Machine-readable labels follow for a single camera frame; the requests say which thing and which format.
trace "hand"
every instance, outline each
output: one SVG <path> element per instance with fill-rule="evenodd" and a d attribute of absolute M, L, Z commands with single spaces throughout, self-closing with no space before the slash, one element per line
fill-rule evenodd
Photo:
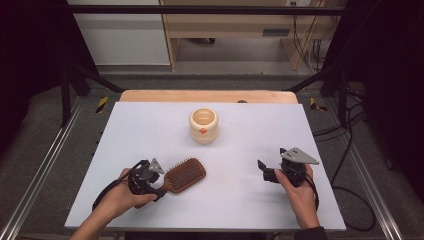
<path fill-rule="evenodd" d="M 120 177 L 125 175 L 128 171 L 129 168 L 124 169 Z M 112 188 L 103 197 L 96 209 L 94 209 L 74 235 L 72 235 L 72 240 L 98 239 L 103 229 L 114 218 L 121 216 L 132 207 L 146 205 L 157 198 L 156 194 L 132 194 L 128 188 L 128 182 L 126 180 L 127 178 Z"/>
<path fill-rule="evenodd" d="M 119 177 L 125 175 L 130 169 L 122 170 Z M 143 206 L 157 196 L 155 194 L 134 195 L 128 188 L 128 178 L 125 178 L 121 183 L 112 188 L 100 201 L 94 212 L 99 208 L 103 214 L 108 213 L 112 219 L 121 216 L 128 209 L 135 206 Z"/>
<path fill-rule="evenodd" d="M 313 172 L 309 164 L 305 164 L 306 173 L 313 178 Z M 290 205 L 296 215 L 301 229 L 319 227 L 320 223 L 315 209 L 314 192 L 308 183 L 304 182 L 295 188 L 281 170 L 275 169 L 278 181 L 284 187 L 290 200 Z"/>

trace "gray floor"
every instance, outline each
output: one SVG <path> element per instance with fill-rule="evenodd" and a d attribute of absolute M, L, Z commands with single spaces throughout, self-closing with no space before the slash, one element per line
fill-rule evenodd
<path fill-rule="evenodd" d="M 133 74 L 123 74 L 123 68 L 105 69 L 104 76 L 124 88 L 131 89 L 267 89 L 281 90 L 304 80 L 311 73 L 303 68 L 292 72 L 284 57 L 279 41 L 254 41 L 217 39 L 210 45 L 203 39 L 184 41 L 175 72 L 162 68 L 132 68 Z M 106 126 L 113 102 L 119 94 L 90 81 L 92 91 L 87 98 L 74 99 L 83 102 L 81 114 L 52 165 L 50 173 L 22 223 L 20 234 L 70 235 L 72 230 L 63 227 L 70 203 L 75 198 L 96 150 L 96 142 Z M 312 110 L 309 100 L 315 98 L 318 106 L 325 106 L 331 99 L 319 94 L 320 83 L 313 84 L 296 95 L 304 109 L 312 132 L 328 129 L 337 124 L 327 111 Z M 360 84 L 355 88 L 361 90 Z M 95 113 L 101 97 L 108 96 L 102 113 Z M 11 147 L 1 156 L 0 224 L 4 226 L 24 196 L 37 170 L 42 164 L 56 134 L 60 130 L 61 98 L 58 88 L 35 96 L 27 118 Z M 387 204 L 403 239 L 424 239 L 424 206 L 409 186 L 403 174 L 386 167 L 386 154 L 370 124 L 360 121 L 353 129 L 354 144 L 366 163 L 381 195 Z M 317 147 L 326 172 L 331 178 L 345 150 L 342 137 L 328 141 L 331 135 L 317 137 Z M 349 155 L 335 181 L 366 198 L 360 178 Z M 355 197 L 335 190 L 345 221 L 357 227 L 367 227 L 371 214 Z M 361 232 L 348 227 L 346 232 L 329 233 L 330 239 L 387 239 L 384 226 L 377 225 Z M 291 233 L 283 233 L 281 239 L 291 239 Z"/>

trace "hairbrush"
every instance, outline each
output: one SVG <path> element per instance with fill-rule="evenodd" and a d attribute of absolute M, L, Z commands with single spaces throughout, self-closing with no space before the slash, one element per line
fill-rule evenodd
<path fill-rule="evenodd" d="M 125 181 L 124 179 L 126 177 L 128 177 L 128 187 L 133 194 L 156 194 L 157 198 L 154 200 L 156 202 L 161 197 L 165 196 L 167 192 L 180 193 L 206 176 L 205 168 L 196 158 L 188 158 L 172 167 L 165 174 L 162 187 L 155 189 L 151 187 L 150 184 L 159 179 L 159 173 L 164 172 L 155 158 L 153 158 L 151 163 L 148 160 L 141 160 L 126 174 L 111 182 L 103 189 L 94 201 L 92 209 L 94 210 L 97 207 L 107 192 L 119 183 Z"/>
<path fill-rule="evenodd" d="M 158 190 L 180 193 L 206 176 L 206 170 L 196 158 L 189 158 L 171 168 Z"/>

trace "white tabletop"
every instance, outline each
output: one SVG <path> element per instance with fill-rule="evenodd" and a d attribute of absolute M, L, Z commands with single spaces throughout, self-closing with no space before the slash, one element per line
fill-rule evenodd
<path fill-rule="evenodd" d="M 209 145 L 190 137 L 189 115 L 215 110 L 220 133 Z M 157 158 L 164 169 L 196 157 L 206 177 L 176 195 L 130 209 L 108 229 L 139 231 L 284 231 L 299 229 L 281 185 L 265 182 L 257 167 L 279 167 L 280 148 L 298 147 L 312 165 L 320 197 L 318 216 L 330 231 L 345 230 L 342 216 L 300 104 L 118 102 L 65 223 L 77 228 L 106 185 L 123 168 Z M 163 177 L 153 185 L 159 187 Z"/>

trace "aluminum rail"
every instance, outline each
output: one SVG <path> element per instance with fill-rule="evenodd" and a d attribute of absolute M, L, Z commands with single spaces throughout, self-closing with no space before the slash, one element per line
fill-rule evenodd
<path fill-rule="evenodd" d="M 24 196 L 16 207 L 14 213 L 9 218 L 6 225 L 3 227 L 0 232 L 1 240 L 13 240 L 19 233 L 31 207 L 33 206 L 39 192 L 41 191 L 44 182 L 46 181 L 53 164 L 55 163 L 63 144 L 65 143 L 72 127 L 75 124 L 78 115 L 81 112 L 81 109 L 85 103 L 85 98 L 77 97 L 77 100 L 73 107 L 73 114 L 68 124 L 60 128 L 58 134 L 56 135 L 55 140 L 53 141 L 50 149 L 48 150 L 46 156 L 44 157 L 40 167 L 38 168 L 37 173 L 32 179 L 30 185 L 28 186 Z"/>
<path fill-rule="evenodd" d="M 181 5 L 59 5 L 45 4 L 47 10 L 90 14 L 232 14 L 232 15 L 315 15 L 344 16 L 366 13 L 346 7 L 267 6 L 181 6 Z"/>
<path fill-rule="evenodd" d="M 335 100 L 333 98 L 324 98 L 326 105 L 329 107 L 329 111 L 332 114 L 334 120 L 339 123 L 337 117 L 337 107 Z M 349 133 L 343 134 L 343 140 L 346 146 L 349 142 Z M 384 201 L 383 196 L 378 190 L 377 185 L 375 184 L 373 178 L 371 177 L 364 161 L 361 158 L 361 155 L 358 152 L 355 144 L 352 143 L 350 146 L 349 153 L 352 156 L 353 167 L 358 174 L 359 181 L 361 182 L 362 187 L 364 188 L 365 194 L 367 195 L 368 201 L 374 210 L 375 216 L 380 223 L 381 229 L 386 235 L 388 240 L 403 240 L 402 234 L 393 219 L 392 214 L 390 213 L 389 208 Z"/>

